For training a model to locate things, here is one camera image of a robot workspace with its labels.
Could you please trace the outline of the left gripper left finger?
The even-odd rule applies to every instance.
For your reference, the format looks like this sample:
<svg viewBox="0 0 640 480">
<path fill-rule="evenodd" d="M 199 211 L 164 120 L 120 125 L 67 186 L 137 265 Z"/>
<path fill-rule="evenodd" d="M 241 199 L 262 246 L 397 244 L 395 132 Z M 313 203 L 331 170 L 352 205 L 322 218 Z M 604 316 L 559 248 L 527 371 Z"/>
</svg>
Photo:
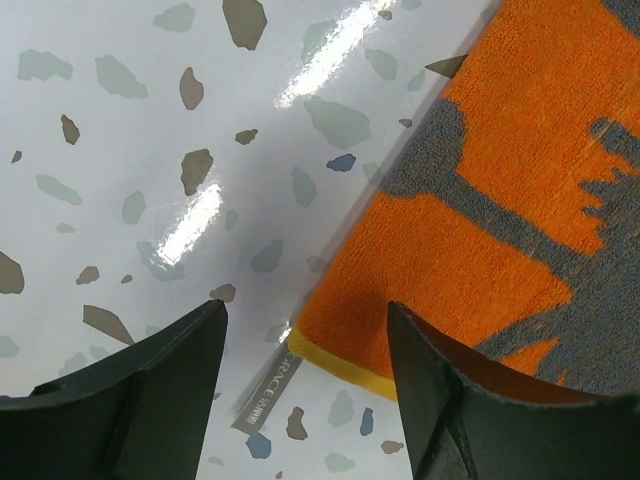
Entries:
<svg viewBox="0 0 640 480">
<path fill-rule="evenodd" d="M 228 314 L 209 300 L 148 338 L 1 399 L 4 479 L 193 479 Z"/>
</svg>

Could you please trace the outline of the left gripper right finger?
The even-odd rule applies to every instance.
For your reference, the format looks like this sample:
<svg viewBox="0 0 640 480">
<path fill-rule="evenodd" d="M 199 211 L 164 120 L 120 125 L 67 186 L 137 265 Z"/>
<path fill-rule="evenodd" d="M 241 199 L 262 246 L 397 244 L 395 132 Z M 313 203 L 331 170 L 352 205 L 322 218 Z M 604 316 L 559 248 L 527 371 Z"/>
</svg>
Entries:
<svg viewBox="0 0 640 480">
<path fill-rule="evenodd" d="M 639 397 L 537 380 L 398 302 L 387 335 L 416 479 L 636 479 Z"/>
</svg>

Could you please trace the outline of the orange grey cat towel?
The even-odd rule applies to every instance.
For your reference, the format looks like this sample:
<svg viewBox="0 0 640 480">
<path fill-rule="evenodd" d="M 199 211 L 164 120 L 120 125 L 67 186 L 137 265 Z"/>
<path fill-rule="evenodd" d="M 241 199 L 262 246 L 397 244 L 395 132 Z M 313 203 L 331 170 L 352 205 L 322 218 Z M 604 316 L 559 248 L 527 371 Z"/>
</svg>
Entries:
<svg viewBox="0 0 640 480">
<path fill-rule="evenodd" d="M 507 1 L 415 129 L 266 373 L 394 399 L 387 305 L 576 390 L 639 387 L 639 5 Z"/>
</svg>

